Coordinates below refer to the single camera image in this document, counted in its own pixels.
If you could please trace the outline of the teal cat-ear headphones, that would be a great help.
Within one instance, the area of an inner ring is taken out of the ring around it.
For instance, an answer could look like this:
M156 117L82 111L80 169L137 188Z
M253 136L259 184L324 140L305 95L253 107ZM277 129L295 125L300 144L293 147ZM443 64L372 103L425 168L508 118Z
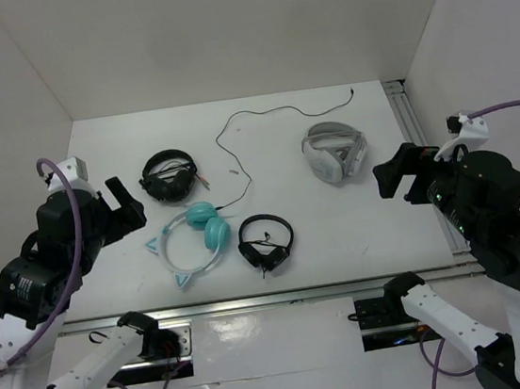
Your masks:
M172 284L181 290L219 263L231 233L230 224L216 206L198 202L163 225L147 240L145 249L159 260Z

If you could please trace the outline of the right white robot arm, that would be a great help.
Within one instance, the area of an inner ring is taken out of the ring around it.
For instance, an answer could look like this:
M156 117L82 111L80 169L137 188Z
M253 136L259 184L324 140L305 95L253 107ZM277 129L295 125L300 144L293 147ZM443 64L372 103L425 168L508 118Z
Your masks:
M405 142L373 174L384 199L394 197L403 177L412 177L406 201L433 205L467 241L502 295L510 330L480 324L412 272L385 285L383 307L390 319L416 319L458 349L484 389L520 389L520 172L506 156L483 149L489 137L484 119L481 110L451 116L449 142Z

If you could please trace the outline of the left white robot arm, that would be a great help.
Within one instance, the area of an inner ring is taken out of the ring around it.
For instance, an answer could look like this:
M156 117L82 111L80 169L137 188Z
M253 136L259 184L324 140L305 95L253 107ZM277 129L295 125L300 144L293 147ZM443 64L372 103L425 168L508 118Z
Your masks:
M178 335L153 317L128 312L92 354L50 380L72 295L101 249L141 229L146 217L116 177L106 181L118 201L118 208L110 207L81 159L56 164L42 158L37 172L48 198L37 210L36 230L0 272L0 389L104 389L133 360L178 363Z

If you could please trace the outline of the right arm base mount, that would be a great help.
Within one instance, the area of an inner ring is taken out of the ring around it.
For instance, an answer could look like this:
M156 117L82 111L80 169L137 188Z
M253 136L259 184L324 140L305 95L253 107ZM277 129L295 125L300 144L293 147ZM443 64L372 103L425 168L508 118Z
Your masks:
M423 334L429 341L439 339L424 323L394 311L384 297L356 300L348 321L358 325L365 352L413 345Z

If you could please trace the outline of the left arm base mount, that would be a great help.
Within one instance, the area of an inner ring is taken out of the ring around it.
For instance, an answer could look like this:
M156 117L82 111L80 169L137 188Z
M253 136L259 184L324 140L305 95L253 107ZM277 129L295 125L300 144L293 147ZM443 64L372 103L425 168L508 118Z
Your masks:
M165 324L168 333L154 347L153 357L132 359L123 365L112 381L124 386L141 385L163 381L174 371L172 378L193 377L192 328L189 323Z

